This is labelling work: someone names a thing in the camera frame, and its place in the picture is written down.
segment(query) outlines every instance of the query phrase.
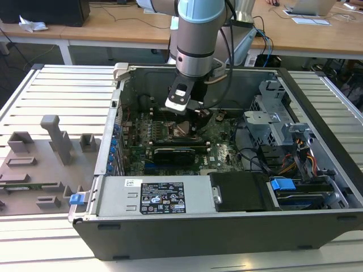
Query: red wire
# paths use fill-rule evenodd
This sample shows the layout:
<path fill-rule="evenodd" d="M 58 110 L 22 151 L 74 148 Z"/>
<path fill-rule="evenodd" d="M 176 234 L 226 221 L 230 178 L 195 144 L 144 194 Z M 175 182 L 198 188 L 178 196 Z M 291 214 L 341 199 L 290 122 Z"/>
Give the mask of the red wire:
<path fill-rule="evenodd" d="M 283 167 L 285 166 L 285 160 L 286 160 L 289 156 L 291 156 L 291 154 L 287 154 L 287 155 L 284 157 L 284 159 L 282 160 L 282 166 L 281 166 L 281 168 L 283 168 Z"/>

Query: metal slatted table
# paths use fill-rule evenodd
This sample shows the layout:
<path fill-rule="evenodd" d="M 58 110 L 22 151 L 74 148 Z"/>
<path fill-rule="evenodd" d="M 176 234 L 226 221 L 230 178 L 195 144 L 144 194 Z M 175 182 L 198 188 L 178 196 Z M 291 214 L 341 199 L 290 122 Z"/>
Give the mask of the metal slatted table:
<path fill-rule="evenodd" d="M 30 71 L 0 111 L 0 159 L 8 153 L 7 140 L 15 130 L 27 130 L 34 139 L 48 138 L 39 125 L 44 114 L 60 115 L 60 127 L 71 138 L 78 138 L 85 131 L 102 138 L 114 89 L 112 68 L 46 65 L 41 70 Z M 326 78 L 314 73 L 291 72 L 291 75 L 363 168 L 362 115 Z M 304 121 L 298 109 L 294 106 L 293 109 L 300 121 Z M 101 262 L 67 221 L 67 214 L 39 215 L 36 220 L 30 215 L 3 216 L 0 217 L 0 247 L 1 272 L 54 268 L 127 272 L 363 270 L 362 231 L 345 233 L 319 250 Z"/>

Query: desktop computer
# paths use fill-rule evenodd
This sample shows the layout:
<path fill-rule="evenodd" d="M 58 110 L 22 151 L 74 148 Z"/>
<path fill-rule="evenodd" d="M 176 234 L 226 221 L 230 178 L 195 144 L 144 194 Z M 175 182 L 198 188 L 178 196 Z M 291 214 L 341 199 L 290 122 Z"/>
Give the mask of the desktop computer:
<path fill-rule="evenodd" d="M 0 19 L 18 23 L 19 15 L 33 22 L 81 27 L 90 13 L 88 0 L 1 0 Z"/>

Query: warning label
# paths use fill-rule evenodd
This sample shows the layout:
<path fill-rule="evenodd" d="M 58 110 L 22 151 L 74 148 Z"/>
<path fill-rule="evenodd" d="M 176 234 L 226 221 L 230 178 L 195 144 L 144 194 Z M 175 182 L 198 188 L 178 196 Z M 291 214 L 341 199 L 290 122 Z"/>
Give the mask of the warning label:
<path fill-rule="evenodd" d="M 142 214 L 186 213 L 184 184 L 143 183 L 141 184 Z"/>

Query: black box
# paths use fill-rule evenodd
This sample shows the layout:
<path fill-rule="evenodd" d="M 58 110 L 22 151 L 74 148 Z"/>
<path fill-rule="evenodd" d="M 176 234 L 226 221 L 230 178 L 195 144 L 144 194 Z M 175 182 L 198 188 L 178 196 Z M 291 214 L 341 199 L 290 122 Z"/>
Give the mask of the black box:
<path fill-rule="evenodd" d="M 0 18 L 18 23 L 19 15 L 32 22 L 81 27 L 90 14 L 88 0 L 1 0 Z"/>

